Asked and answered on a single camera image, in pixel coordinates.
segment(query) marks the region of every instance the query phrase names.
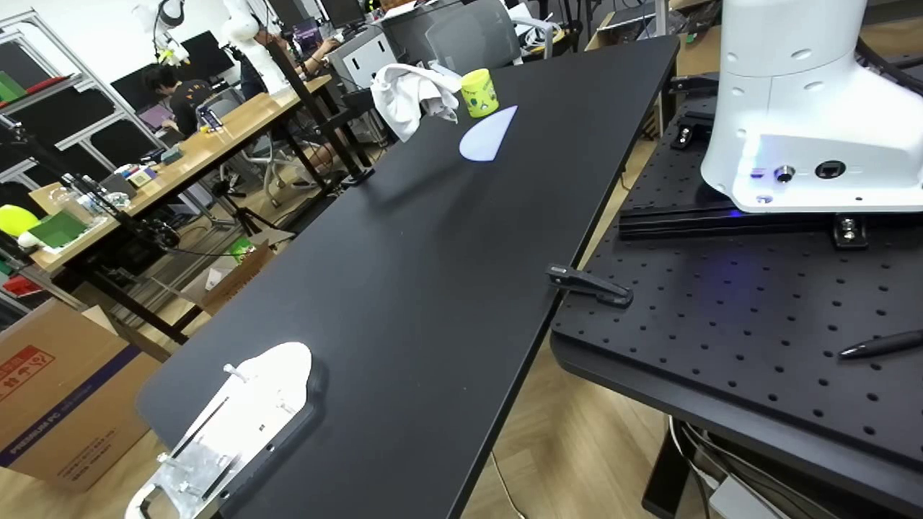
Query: cable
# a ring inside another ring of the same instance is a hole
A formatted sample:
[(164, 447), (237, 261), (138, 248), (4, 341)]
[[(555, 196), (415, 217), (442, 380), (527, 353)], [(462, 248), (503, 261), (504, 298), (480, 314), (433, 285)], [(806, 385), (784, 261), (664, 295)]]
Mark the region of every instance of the cable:
[(493, 468), (495, 468), (495, 476), (500, 476), (503, 493), (508, 497), (510, 507), (516, 510), (516, 519), (527, 519), (527, 516), (526, 516), (526, 510), (516, 504), (516, 499), (513, 499), (513, 493), (510, 493), (510, 487), (508, 487), (508, 478), (504, 478), (504, 476), (503, 476), (503, 471), (500, 471), (495, 451), (491, 452), (491, 458), (493, 458)]
[(673, 415), (667, 415), (667, 429), (670, 429), (670, 438), (673, 438), (674, 452), (681, 452), (681, 457), (686, 458), (690, 471), (693, 471), (696, 476), (702, 476), (709, 490), (716, 490), (716, 487), (719, 487), (719, 478), (713, 478), (707, 471), (702, 471), (702, 468), (696, 464), (693, 457), (686, 457), (681, 438), (674, 435), (674, 418), (673, 418)]
[(696, 481), (696, 490), (702, 499), (703, 519), (713, 519), (713, 504), (709, 504), (709, 493), (703, 490), (703, 478), (699, 474), (693, 474), (693, 481)]
[(702, 471), (693, 457), (686, 457), (681, 438), (674, 435), (674, 418), (667, 415), (667, 434), (670, 434), (670, 442), (674, 447), (674, 452), (681, 452), (681, 458), (690, 464), (693, 471), (693, 478), (696, 478), (696, 487), (699, 487), (699, 497), (702, 497), (702, 510), (703, 510), (703, 519), (713, 519), (713, 510), (709, 510), (709, 493), (707, 490), (719, 490), (719, 478), (713, 478), (707, 471)]
[[(702, 445), (703, 451), (716, 451), (719, 457), (733, 458), (735, 464), (758, 474), (762, 478), (767, 478), (769, 484), (777, 484), (777, 490), (781, 487), (781, 490), (800, 497), (803, 501), (807, 501), (811, 507), (816, 507), (819, 513), (836, 516), (836, 513), (831, 513), (824, 504), (819, 504), (816, 499), (794, 490), (791, 484), (784, 484), (784, 481), (777, 478), (774, 474), (756, 468), (756, 464), (746, 461), (745, 457), (738, 457), (738, 452), (716, 445), (716, 442), (709, 438), (709, 434), (702, 434), (702, 429), (696, 429), (693, 425), (684, 425), (684, 428), (686, 428), (686, 434), (693, 435), (693, 438), (690, 438), (693, 445)], [(780, 510), (774, 501), (767, 501), (752, 484), (746, 484), (746, 481), (741, 481), (741, 484), (745, 484), (752, 497), (758, 497), (774, 513), (781, 513), (781, 510)]]

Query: black tabletop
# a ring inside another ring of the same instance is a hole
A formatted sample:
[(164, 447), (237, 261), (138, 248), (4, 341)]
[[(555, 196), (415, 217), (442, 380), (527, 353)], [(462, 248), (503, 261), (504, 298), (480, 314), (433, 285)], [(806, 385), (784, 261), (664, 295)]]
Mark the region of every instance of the black tabletop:
[(493, 164), (459, 155), (469, 125), (425, 121), (208, 323), (142, 395), (167, 442), (221, 365), (304, 341), (320, 418), (232, 516), (454, 516), (570, 265), (670, 73), (674, 42), (493, 73), (516, 104)]
[[(702, 155), (664, 140), (624, 212), (728, 206), (702, 186)], [(631, 285), (634, 304), (569, 298), (555, 353), (576, 375), (921, 516), (923, 353), (836, 359), (921, 330), (921, 262), (921, 228), (875, 228), (868, 251), (836, 251), (831, 228), (654, 239), (612, 228), (588, 271)]]

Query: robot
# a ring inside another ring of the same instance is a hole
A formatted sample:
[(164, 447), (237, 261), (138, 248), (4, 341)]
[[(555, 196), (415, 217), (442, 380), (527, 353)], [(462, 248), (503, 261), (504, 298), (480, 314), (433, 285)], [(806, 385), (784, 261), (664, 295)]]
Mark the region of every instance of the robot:
[(923, 99), (853, 60), (866, 0), (723, 0), (702, 164), (745, 215), (921, 215)]
[[(138, 3), (135, 16), (145, 33), (151, 33), (155, 60), (167, 66), (187, 65), (187, 52), (181, 43), (170, 39), (170, 29), (184, 23), (184, 0), (177, 3), (177, 16), (170, 16), (170, 0), (158, 0), (155, 10)], [(221, 42), (227, 42), (234, 50), (239, 50), (255, 69), (260, 73), (269, 95), (285, 95), (292, 93), (292, 83), (273, 65), (273, 57), (265, 52), (263, 43), (257, 43), (260, 23), (255, 20), (255, 11), (247, 0), (221, 0), (227, 20), (221, 26)]]

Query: white device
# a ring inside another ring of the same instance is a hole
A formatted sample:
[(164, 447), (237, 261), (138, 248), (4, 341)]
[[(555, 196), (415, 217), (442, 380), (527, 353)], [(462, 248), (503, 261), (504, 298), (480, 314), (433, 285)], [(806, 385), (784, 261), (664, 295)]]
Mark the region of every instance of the white device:
[(170, 457), (131, 499), (123, 519), (146, 519), (146, 504), (164, 493), (180, 519), (219, 510), (227, 487), (309, 406), (312, 349), (281, 343), (239, 367), (208, 401)]
[(866, 0), (723, 0), (702, 164), (746, 215), (923, 212), (923, 99), (853, 60)]

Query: white object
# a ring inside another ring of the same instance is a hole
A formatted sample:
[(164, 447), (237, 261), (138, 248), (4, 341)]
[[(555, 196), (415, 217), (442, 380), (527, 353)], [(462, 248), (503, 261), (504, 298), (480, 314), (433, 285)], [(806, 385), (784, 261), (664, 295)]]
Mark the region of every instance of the white object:
[(255, 42), (260, 33), (260, 23), (252, 16), (239, 19), (232, 11), (232, 20), (224, 20), (221, 33), (224, 33), (224, 42), (234, 50), (239, 50), (252, 60), (252, 66), (260, 73), (269, 95), (292, 93), (292, 83), (285, 82), (278, 60), (269, 56), (269, 50), (263, 43)]
[(513, 125), (516, 106), (500, 109), (491, 119), (472, 125), (464, 140), (459, 142), (459, 153), (467, 161), (493, 161), (500, 153), (503, 140)]
[(328, 56), (328, 65), (338, 69), (348, 89), (369, 89), (371, 79), (386, 65), (399, 65), (383, 33), (361, 33)]
[(371, 82), (374, 109), (400, 142), (422, 127), (422, 104), (431, 117), (459, 121), (459, 89), (462, 79), (457, 73), (406, 65), (390, 65)]
[(923, 99), (853, 60), (866, 0), (723, 0), (702, 176), (746, 215), (923, 212)]
[(131, 499), (126, 519), (145, 519), (155, 490), (180, 519), (213, 516), (227, 484), (260, 452), (272, 452), (278, 434), (309, 403), (312, 349), (281, 343), (224, 372), (227, 380)]

